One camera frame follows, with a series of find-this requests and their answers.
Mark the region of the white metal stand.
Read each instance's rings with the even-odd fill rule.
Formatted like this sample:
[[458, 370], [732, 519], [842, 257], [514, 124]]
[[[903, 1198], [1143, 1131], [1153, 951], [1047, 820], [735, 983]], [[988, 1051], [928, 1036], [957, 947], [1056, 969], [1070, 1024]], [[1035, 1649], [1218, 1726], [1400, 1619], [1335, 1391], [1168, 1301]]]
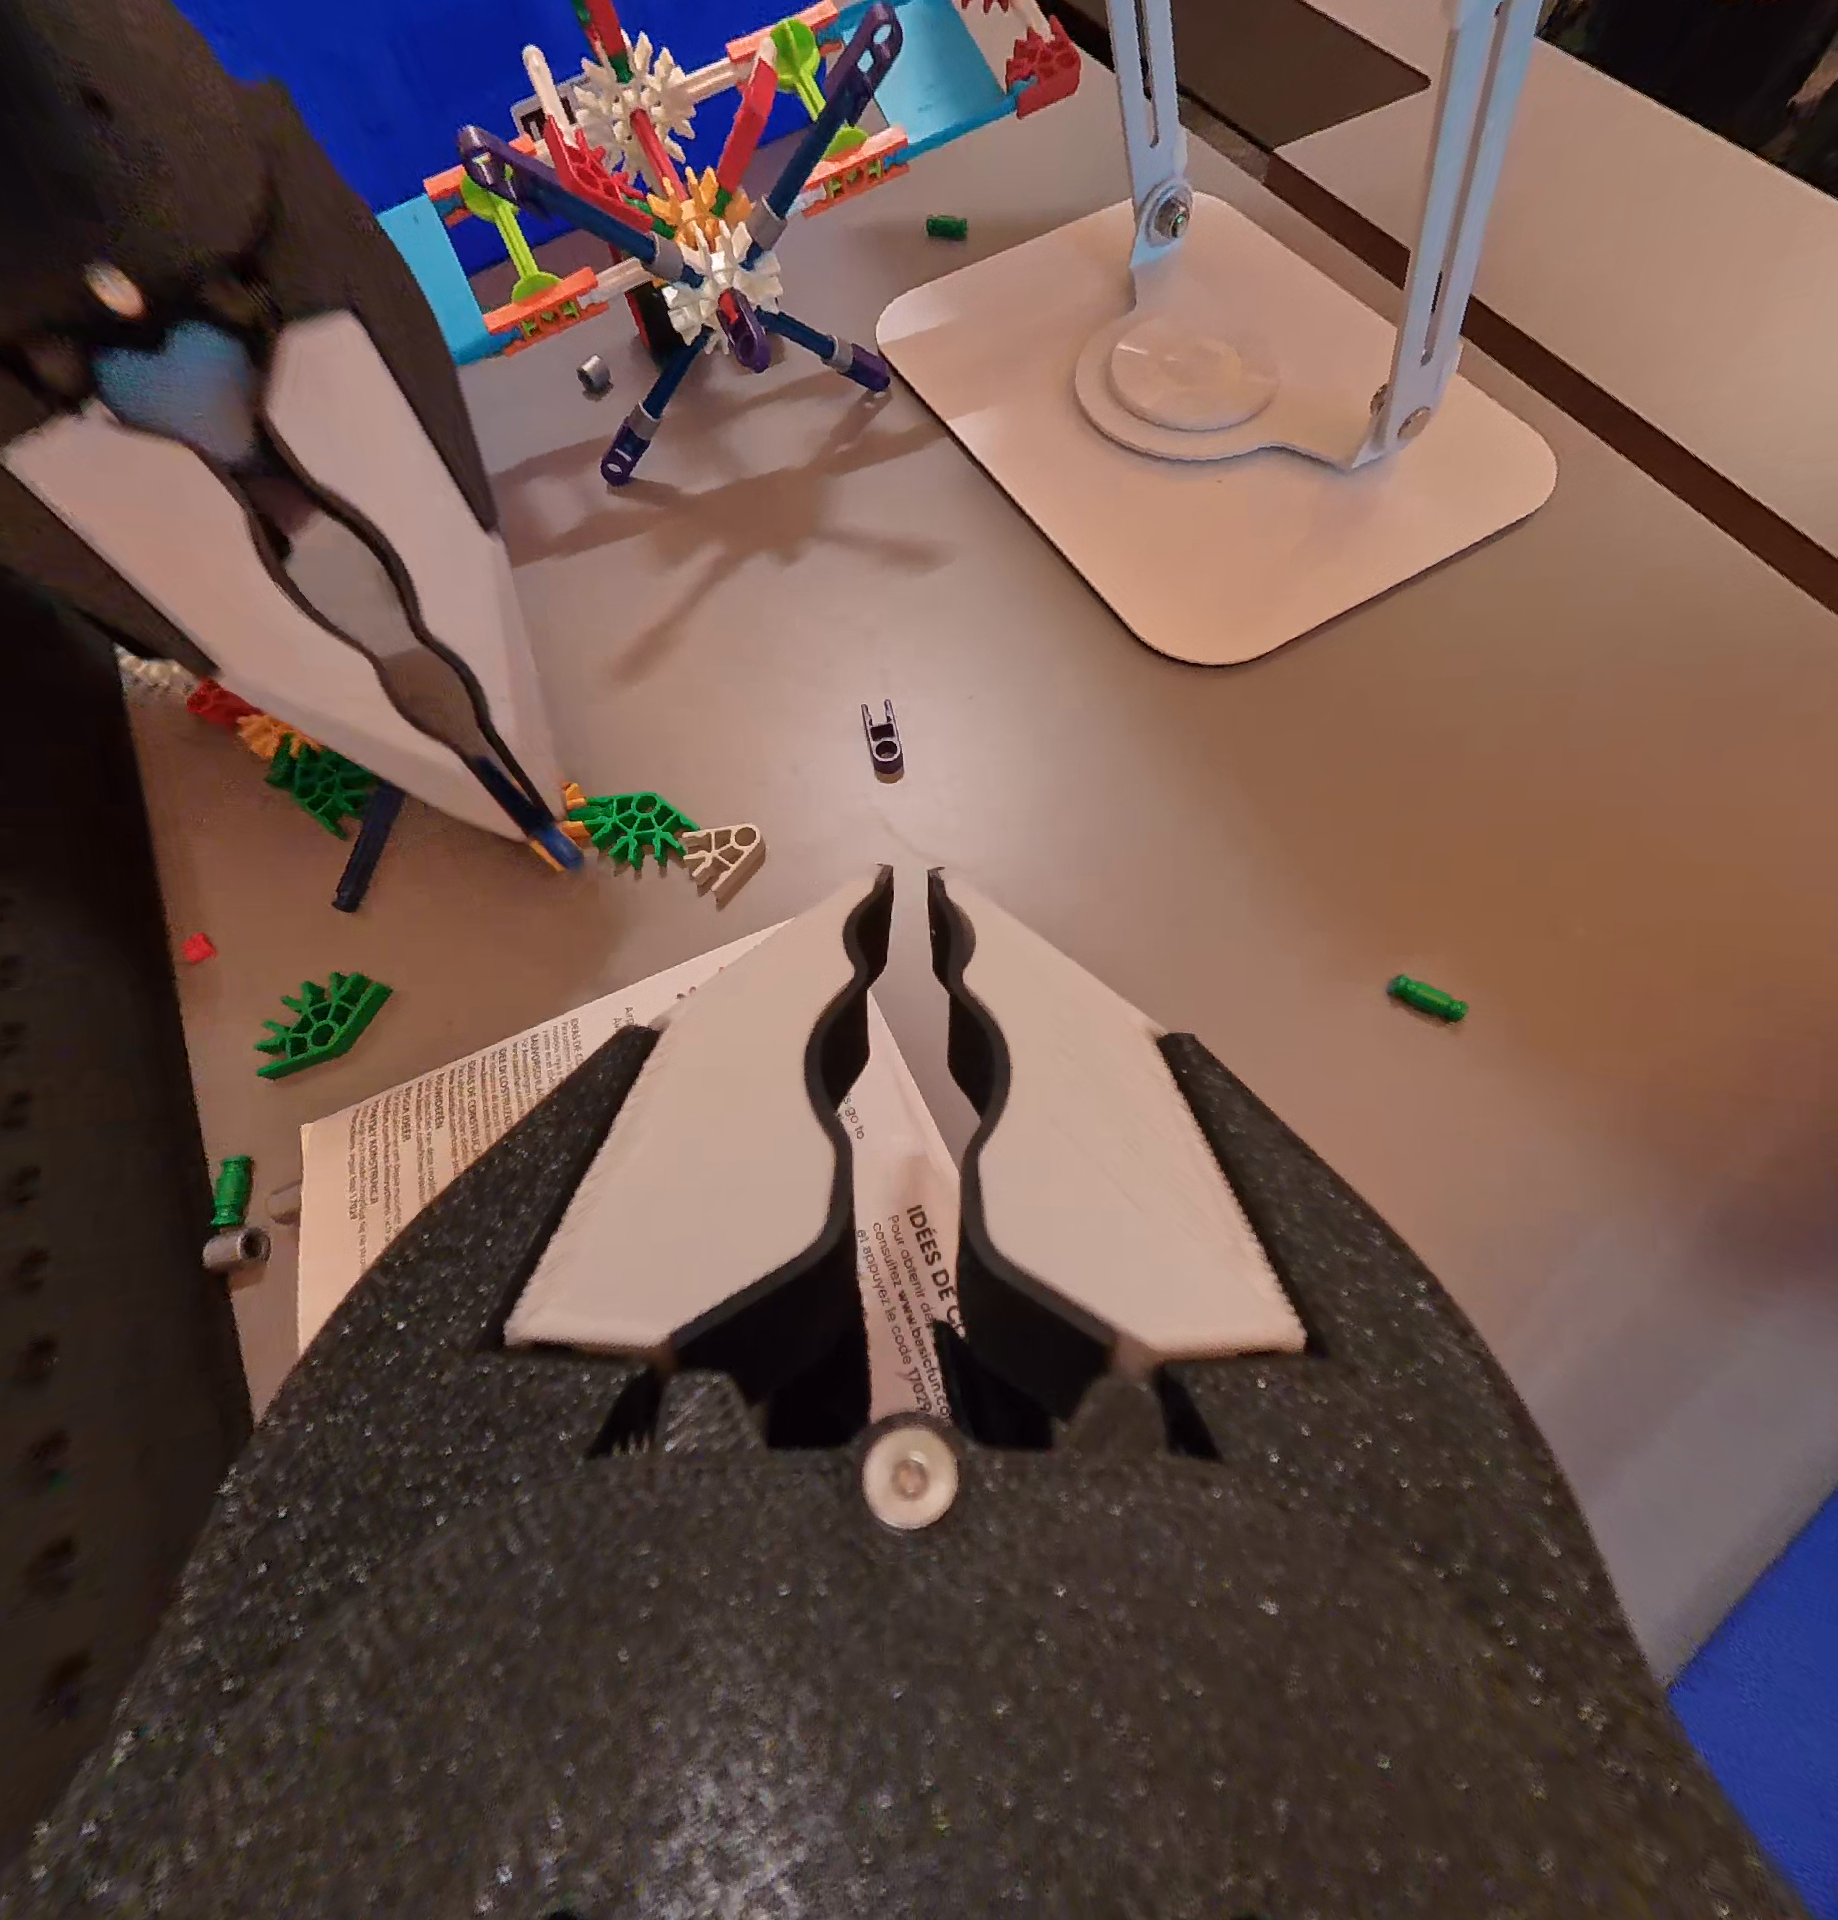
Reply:
[[1111, 4], [1129, 200], [879, 321], [918, 397], [1146, 646], [1266, 657], [1537, 511], [1545, 440], [1457, 375], [1538, 7], [1447, 4], [1389, 324], [1188, 183], [1169, 4]]

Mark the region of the white instruction booklet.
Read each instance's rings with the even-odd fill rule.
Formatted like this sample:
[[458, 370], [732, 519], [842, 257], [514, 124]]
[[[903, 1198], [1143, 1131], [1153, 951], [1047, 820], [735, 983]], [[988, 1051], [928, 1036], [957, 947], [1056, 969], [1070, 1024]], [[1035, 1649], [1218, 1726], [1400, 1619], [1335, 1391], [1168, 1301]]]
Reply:
[[[300, 1348], [445, 1186], [623, 1026], [666, 1013], [769, 930], [311, 1122], [301, 1132]], [[960, 1174], [891, 1037], [867, 1005], [869, 1059], [840, 1109], [854, 1148], [870, 1415], [948, 1408], [936, 1324], [957, 1321]]]

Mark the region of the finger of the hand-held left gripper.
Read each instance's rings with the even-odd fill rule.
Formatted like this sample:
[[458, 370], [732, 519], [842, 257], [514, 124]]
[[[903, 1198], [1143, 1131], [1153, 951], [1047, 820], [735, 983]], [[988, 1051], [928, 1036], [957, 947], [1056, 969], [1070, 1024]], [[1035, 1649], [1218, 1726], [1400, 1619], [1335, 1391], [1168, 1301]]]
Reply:
[[[258, 449], [278, 466], [283, 505], [297, 506], [295, 485], [266, 440], [262, 405], [252, 414]], [[331, 635], [289, 592], [287, 562], [237, 471], [176, 437], [129, 427], [107, 405], [53, 414], [0, 446], [0, 466], [163, 615], [235, 696], [339, 750], [325, 725], [304, 717], [300, 700], [283, 709], [289, 691], [305, 689], [304, 670]]]
[[331, 635], [283, 709], [300, 700], [342, 754], [458, 820], [522, 837], [468, 756], [496, 756], [562, 820], [560, 757], [503, 538], [353, 314], [283, 330], [262, 425], [304, 513], [287, 587]]

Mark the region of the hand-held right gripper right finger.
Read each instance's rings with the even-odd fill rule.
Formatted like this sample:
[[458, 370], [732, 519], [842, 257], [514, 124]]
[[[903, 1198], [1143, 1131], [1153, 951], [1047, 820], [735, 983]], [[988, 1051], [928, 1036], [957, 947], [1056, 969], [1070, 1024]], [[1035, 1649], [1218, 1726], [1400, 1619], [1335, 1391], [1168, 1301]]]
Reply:
[[929, 874], [948, 1068], [977, 1112], [957, 1295], [980, 1360], [1232, 1360], [1308, 1344], [1168, 1036], [979, 888]]

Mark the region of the pale grey small connector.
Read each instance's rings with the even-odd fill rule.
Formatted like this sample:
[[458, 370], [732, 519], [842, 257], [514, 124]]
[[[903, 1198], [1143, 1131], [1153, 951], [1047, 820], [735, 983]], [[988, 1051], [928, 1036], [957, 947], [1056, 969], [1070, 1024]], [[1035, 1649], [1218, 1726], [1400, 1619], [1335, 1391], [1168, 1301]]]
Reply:
[[680, 836], [684, 865], [703, 895], [729, 903], [765, 864], [757, 824], [695, 827]]

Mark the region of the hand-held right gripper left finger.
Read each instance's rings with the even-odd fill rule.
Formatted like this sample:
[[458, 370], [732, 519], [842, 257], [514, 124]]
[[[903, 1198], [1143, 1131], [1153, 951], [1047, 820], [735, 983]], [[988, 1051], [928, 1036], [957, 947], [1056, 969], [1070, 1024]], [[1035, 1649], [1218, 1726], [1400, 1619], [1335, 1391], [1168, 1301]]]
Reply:
[[891, 868], [684, 996], [503, 1326], [509, 1348], [816, 1360], [861, 1328], [852, 1132]]

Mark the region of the blue plastic bin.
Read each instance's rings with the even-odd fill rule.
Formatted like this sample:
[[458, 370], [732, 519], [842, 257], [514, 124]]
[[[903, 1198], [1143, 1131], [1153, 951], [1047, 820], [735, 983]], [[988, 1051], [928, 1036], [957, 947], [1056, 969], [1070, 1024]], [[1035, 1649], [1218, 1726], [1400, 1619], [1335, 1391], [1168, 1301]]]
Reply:
[[1815, 1916], [1838, 1917], [1838, 1487], [1671, 1699], [1761, 1850]]
[[[278, 79], [335, 167], [376, 210], [458, 163], [457, 131], [515, 131], [535, 91], [522, 46], [556, 79], [591, 51], [572, 1], [179, 1], [243, 80]], [[629, 37], [648, 33], [692, 72], [729, 41], [812, 1], [618, 1]]]

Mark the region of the colourful construction toy model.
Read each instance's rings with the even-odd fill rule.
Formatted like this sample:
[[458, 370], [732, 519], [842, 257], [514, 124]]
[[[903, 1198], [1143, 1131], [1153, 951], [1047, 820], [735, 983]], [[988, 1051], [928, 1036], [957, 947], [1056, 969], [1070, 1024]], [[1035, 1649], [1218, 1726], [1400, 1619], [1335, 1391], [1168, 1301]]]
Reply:
[[907, 173], [918, 157], [1077, 93], [1082, 57], [1040, 4], [993, 65], [965, 4], [812, 4], [685, 69], [614, 4], [576, 4], [588, 43], [559, 79], [522, 51], [515, 138], [464, 130], [464, 162], [380, 223], [457, 364], [511, 357], [623, 298], [661, 364], [618, 427], [604, 477], [625, 487], [692, 370], [766, 372], [793, 346], [870, 395], [870, 348], [785, 308], [781, 238]]

